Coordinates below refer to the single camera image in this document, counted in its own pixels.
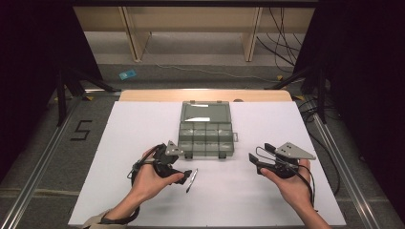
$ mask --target black backdrop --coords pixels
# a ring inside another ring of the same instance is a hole
[[[59,71],[74,68],[94,79],[101,73],[71,6],[4,1],[0,32],[2,180],[46,110]]]
[[[405,5],[360,2],[349,8],[340,58],[329,75],[331,93],[360,154],[405,222]]]

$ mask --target sleeve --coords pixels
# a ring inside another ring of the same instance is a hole
[[[121,224],[99,224],[101,219],[108,213],[105,211],[98,216],[91,217],[81,227],[82,229],[125,229],[126,225]]]

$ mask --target tripod leg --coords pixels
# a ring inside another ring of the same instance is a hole
[[[310,73],[312,71],[312,67],[308,66],[305,67],[303,70],[298,71],[297,73],[292,74],[288,79],[281,81],[280,83],[274,85],[271,88],[265,88],[265,90],[280,90],[289,83],[295,81],[298,78],[305,77],[306,74]]]
[[[72,71],[72,73],[79,75],[82,79],[87,80],[87,81],[91,82],[92,84],[98,86],[100,89],[105,90],[106,92],[109,92],[109,93],[120,92],[120,89],[114,89],[113,87],[108,86],[107,84],[105,84],[97,79],[92,78],[91,76],[89,76],[86,73],[82,73],[81,71],[78,71],[73,68],[70,68],[69,70]]]

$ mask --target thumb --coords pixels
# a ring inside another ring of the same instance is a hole
[[[263,176],[267,177],[269,180],[273,181],[275,184],[278,184],[281,181],[281,179],[276,174],[269,171],[269,169],[262,168],[262,169],[260,169],[260,172],[263,174]]]
[[[184,174],[183,173],[175,173],[174,175],[171,175],[169,177],[166,177],[164,179],[166,185],[172,184],[176,181],[178,181],[179,179],[183,178]]]

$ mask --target metal bracket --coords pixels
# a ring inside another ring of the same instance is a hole
[[[166,155],[167,156],[177,156],[183,154],[184,151],[180,149],[173,141],[169,140],[166,147]]]
[[[292,144],[291,142],[287,142],[281,147],[275,150],[275,153],[281,156],[285,156],[288,158],[296,158],[296,159],[316,159],[316,156],[308,153],[307,151],[299,148],[298,146]]]

